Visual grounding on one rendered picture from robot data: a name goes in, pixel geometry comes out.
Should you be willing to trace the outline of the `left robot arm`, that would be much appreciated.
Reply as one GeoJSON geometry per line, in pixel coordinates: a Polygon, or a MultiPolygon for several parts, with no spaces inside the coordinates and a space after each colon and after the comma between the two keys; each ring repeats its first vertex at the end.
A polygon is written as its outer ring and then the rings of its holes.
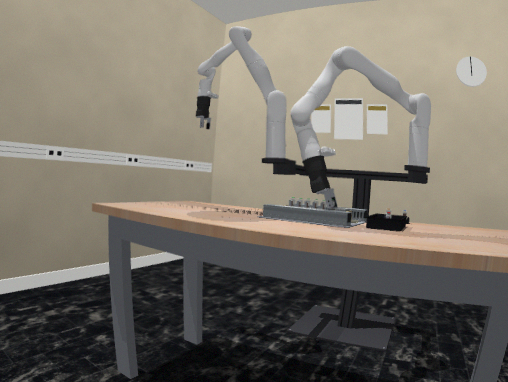
{"type": "Polygon", "coordinates": [[[353,47],[335,50],[325,69],[308,92],[291,109],[291,120],[299,147],[318,143],[310,115],[329,95],[335,79],[344,71],[354,69],[365,75],[370,83],[416,117],[409,124],[408,165],[427,167],[431,101],[421,93],[410,95],[401,88],[398,79],[353,47]],[[417,111],[417,112],[416,112],[417,111]]]}

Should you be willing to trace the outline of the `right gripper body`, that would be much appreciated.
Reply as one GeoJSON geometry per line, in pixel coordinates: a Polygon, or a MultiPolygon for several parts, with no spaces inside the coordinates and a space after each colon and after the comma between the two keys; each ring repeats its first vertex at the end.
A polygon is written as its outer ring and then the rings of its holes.
{"type": "Polygon", "coordinates": [[[203,115],[204,118],[209,118],[209,107],[211,98],[215,99],[218,98],[218,95],[212,93],[211,89],[200,88],[198,90],[196,117],[203,115]]]}

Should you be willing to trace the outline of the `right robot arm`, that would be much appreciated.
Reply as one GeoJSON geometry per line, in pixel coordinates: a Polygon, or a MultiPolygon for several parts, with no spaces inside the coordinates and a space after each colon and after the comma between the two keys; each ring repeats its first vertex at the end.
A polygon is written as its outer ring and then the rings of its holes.
{"type": "Polygon", "coordinates": [[[265,61],[247,42],[251,36],[252,33],[248,28],[235,26],[230,29],[231,42],[216,51],[211,58],[198,67],[198,73],[208,78],[200,80],[199,89],[211,89],[216,73],[215,67],[218,67],[228,56],[238,50],[260,88],[265,102],[267,99],[266,158],[285,158],[286,97],[281,91],[275,91],[276,88],[265,61]]]}

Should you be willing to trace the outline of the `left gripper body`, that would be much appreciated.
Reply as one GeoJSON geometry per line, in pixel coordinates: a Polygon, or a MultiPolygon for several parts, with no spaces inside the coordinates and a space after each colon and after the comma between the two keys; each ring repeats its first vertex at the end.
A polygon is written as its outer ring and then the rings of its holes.
{"type": "Polygon", "coordinates": [[[310,179],[312,193],[330,189],[324,157],[336,155],[335,150],[325,146],[320,149],[319,143],[309,143],[302,146],[300,151],[306,175],[310,179]]]}

